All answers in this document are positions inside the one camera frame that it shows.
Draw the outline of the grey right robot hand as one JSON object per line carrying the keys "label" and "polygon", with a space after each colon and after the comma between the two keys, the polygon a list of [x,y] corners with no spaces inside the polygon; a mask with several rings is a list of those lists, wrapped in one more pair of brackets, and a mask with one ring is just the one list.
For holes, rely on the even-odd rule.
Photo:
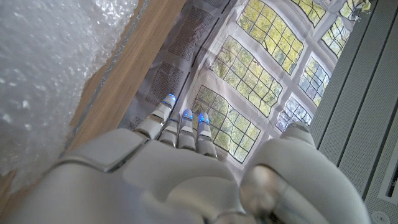
{"label": "grey right robot hand", "polygon": [[236,180],[209,118],[167,95],[136,129],[65,154],[8,223],[369,223],[366,206],[301,122],[266,141]]}

